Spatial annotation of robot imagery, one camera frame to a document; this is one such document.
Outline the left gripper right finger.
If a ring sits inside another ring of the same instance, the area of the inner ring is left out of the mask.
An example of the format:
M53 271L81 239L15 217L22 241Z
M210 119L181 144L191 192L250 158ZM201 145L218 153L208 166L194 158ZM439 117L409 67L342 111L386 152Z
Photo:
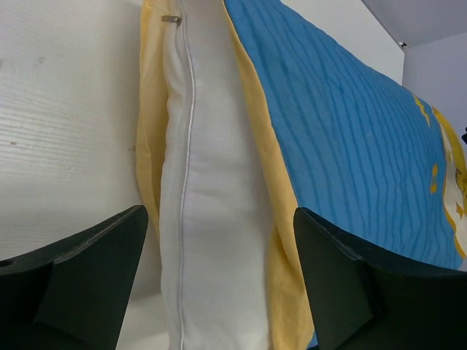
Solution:
M319 349L464 349L466 273L393 253L296 209Z

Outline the blue yellow Pikachu pillowcase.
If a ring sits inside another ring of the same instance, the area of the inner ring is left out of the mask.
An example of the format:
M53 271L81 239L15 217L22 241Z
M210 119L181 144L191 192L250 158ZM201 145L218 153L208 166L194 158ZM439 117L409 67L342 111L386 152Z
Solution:
M160 240L171 1L142 5L136 178ZM319 349L293 219L466 273L466 159L442 113L281 1L221 1L272 210L270 349Z

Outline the white pillow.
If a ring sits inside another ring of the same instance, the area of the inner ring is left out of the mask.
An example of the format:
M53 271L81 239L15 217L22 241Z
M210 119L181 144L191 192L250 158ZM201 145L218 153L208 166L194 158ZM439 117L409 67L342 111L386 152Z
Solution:
M270 349L273 218L221 1L171 1L159 214L171 349Z

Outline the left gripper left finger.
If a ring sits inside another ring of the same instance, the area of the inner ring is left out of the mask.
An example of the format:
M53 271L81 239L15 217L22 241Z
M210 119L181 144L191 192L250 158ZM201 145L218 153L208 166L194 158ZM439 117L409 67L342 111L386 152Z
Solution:
M147 226L133 206L1 261L1 348L115 349Z

